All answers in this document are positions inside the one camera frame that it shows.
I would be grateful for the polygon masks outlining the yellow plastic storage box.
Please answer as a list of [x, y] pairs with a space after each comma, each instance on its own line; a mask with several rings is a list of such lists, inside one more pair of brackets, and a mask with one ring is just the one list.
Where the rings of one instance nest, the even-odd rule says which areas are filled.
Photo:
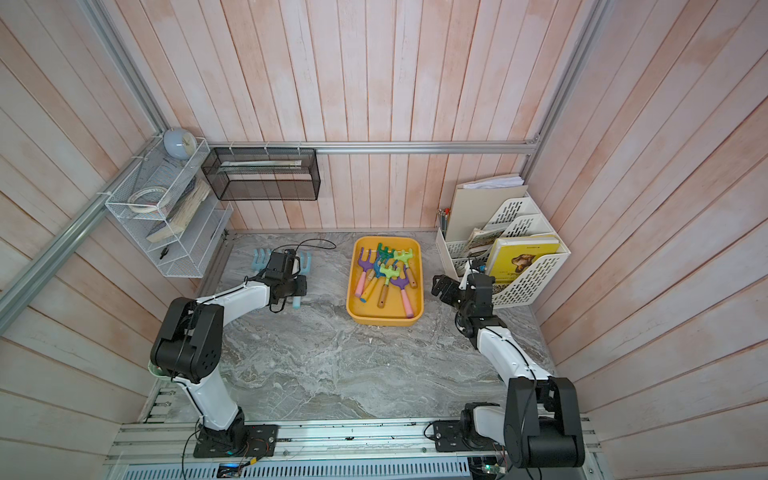
[[402, 236], [365, 236], [352, 255], [346, 309], [359, 324], [409, 327], [424, 313], [420, 244]]

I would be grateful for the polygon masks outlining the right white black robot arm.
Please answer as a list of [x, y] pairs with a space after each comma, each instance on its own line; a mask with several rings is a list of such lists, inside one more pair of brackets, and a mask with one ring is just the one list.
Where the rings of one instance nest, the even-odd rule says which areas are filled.
[[516, 468], [577, 468], [586, 449], [574, 384], [540, 367], [493, 313], [494, 279], [471, 273], [433, 277], [431, 293], [456, 309], [457, 330], [492, 364], [507, 388], [505, 403], [471, 402], [458, 421], [431, 423], [439, 452], [502, 447]]

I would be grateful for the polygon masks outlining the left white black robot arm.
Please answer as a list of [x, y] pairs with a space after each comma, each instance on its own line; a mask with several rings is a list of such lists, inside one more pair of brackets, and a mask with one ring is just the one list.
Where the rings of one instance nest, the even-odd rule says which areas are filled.
[[248, 427], [231, 398], [219, 363], [224, 327], [262, 308], [280, 313], [290, 297], [307, 293], [296, 248], [272, 251], [266, 265], [243, 283], [208, 297], [179, 297], [168, 307], [149, 365], [180, 385], [199, 415], [194, 456], [269, 456], [275, 426]]

